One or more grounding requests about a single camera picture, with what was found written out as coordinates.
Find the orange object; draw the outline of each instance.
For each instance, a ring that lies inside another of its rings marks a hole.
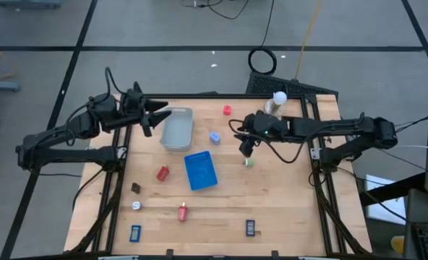
[[[179,207],[179,221],[185,221],[187,219],[187,207],[185,202]]]
[[[164,181],[168,175],[169,168],[167,168],[167,166],[163,166],[161,167],[161,170],[159,170],[159,173],[157,174],[156,178],[160,181]]]

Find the small black cube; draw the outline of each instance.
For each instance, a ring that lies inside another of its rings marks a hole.
[[[133,184],[132,184],[132,188],[131,188],[131,190],[132,190],[133,192],[135,192],[136,194],[140,194],[140,185],[138,185],[138,184],[136,184],[136,183],[133,183]]]

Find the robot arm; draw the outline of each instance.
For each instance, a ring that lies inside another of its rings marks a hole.
[[[123,94],[118,109],[117,101],[109,93],[91,97],[85,104],[87,111],[75,116],[63,126],[27,135],[16,147],[18,165],[24,170],[40,169],[49,163],[97,163],[104,170],[113,170],[124,152],[119,147],[73,150],[51,149],[68,140],[91,139],[105,132],[132,124],[142,125],[145,136],[151,137],[150,127],[156,127],[171,111],[156,112],[167,102],[148,100],[138,85]]]
[[[383,118],[370,118],[361,114],[358,119],[316,121],[310,118],[274,116],[257,111],[249,114],[235,134],[241,140],[240,151],[250,157],[253,147],[260,142],[290,142],[302,144],[315,137],[358,136],[336,148],[312,151],[312,159],[320,161],[324,170],[336,171],[342,159],[357,158],[370,148],[389,149],[397,144],[394,124]]]

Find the black floor stripe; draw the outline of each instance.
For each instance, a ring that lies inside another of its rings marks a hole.
[[[79,39],[77,40],[76,47],[74,49],[74,53],[71,57],[71,61],[69,62],[68,69],[66,75],[64,77],[63,83],[61,84],[61,88],[59,90],[59,95],[56,99],[55,106],[53,107],[53,112],[51,114],[50,120],[47,125],[47,129],[52,129],[55,127],[56,121],[60,114],[61,105],[64,101],[64,96],[67,93],[69,82],[71,81],[71,77],[76,67],[77,58],[80,53],[80,49],[84,44],[84,39],[87,34],[87,30],[90,25],[90,21],[92,20],[93,12],[95,11],[95,7],[97,6],[98,0],[92,0],[90,2],[90,7],[87,12],[87,16],[85,17],[84,24],[82,25],[81,32],[79,34]],[[18,233],[20,232],[23,220],[26,215],[27,207],[29,206],[31,196],[33,195],[35,185],[38,180],[38,175],[31,174],[29,180],[27,181],[25,192],[21,198],[20,205],[18,206],[17,213],[13,219],[12,226],[10,227],[9,234],[7,236],[7,240],[5,241],[4,248],[2,249],[0,259],[10,259],[12,255],[14,245],[17,241]]]
[[[255,45],[211,45],[211,46],[85,46],[82,51],[118,51],[118,52],[151,52],[151,51],[250,51]],[[271,51],[301,51],[301,46],[272,45],[265,46]],[[423,51],[420,46],[307,46],[306,51],[340,51],[340,52],[417,52]]]
[[[250,51],[255,45],[207,45],[207,46],[83,46],[81,51]],[[271,51],[301,51],[301,46],[271,45]],[[0,51],[74,51],[75,46],[0,46]],[[417,52],[422,46],[307,46],[306,51],[340,52]]]
[[[415,32],[418,35],[418,39],[421,43],[421,45],[424,48],[424,51],[426,52],[426,55],[428,57],[428,41],[426,40],[426,37],[424,36],[423,30],[419,26],[418,20],[415,17],[414,11],[411,8],[408,0],[402,0],[403,7],[405,7],[405,10],[407,11],[408,18],[410,18],[411,24],[414,26]]]
[[[74,51],[74,46],[0,46],[0,51]]]

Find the white cable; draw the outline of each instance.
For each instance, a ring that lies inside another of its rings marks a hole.
[[[417,147],[417,148],[425,148],[425,149],[428,149],[428,147],[427,147],[427,146],[424,146],[424,145],[396,145],[396,146],[394,146],[394,147]]]

